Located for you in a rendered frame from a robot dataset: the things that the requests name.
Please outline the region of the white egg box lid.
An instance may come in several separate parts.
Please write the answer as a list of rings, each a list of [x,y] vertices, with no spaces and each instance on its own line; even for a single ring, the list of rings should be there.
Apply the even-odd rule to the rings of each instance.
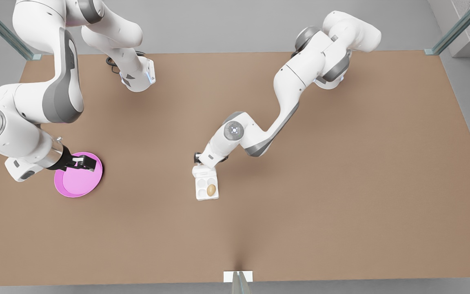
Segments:
[[[192,168],[192,175],[196,178],[216,178],[217,171],[213,167],[212,169],[205,165],[196,165]]]

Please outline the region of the white egg box tray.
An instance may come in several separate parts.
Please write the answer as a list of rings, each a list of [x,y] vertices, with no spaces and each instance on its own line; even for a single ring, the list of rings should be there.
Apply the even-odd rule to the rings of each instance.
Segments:
[[[209,197],[207,195],[207,192],[206,192],[207,186],[209,186],[210,184],[214,184],[216,186],[216,193],[212,197]],[[196,199],[199,200],[199,201],[218,199],[219,198],[219,190],[218,190],[217,177],[216,178],[199,178],[199,179],[195,179],[195,190],[196,190]]]

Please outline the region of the pink round plate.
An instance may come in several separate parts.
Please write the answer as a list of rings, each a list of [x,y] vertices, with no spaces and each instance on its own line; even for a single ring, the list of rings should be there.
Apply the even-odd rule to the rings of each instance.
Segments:
[[[93,153],[77,152],[73,156],[87,156],[96,160],[94,171],[86,169],[56,170],[54,185],[58,192],[66,197],[76,198],[88,194],[96,188],[102,179],[103,166],[101,160]]]

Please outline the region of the silver frame post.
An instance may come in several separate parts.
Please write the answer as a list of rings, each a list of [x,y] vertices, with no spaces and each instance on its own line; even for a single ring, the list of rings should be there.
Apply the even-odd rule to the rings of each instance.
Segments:
[[[27,61],[39,61],[41,54],[33,53],[3,22],[0,20],[0,37],[4,39]]]
[[[253,271],[224,271],[223,282],[231,283],[230,294],[253,294],[249,285],[253,282]]]
[[[427,0],[442,32],[439,41],[424,52],[440,55],[470,25],[470,0]]]

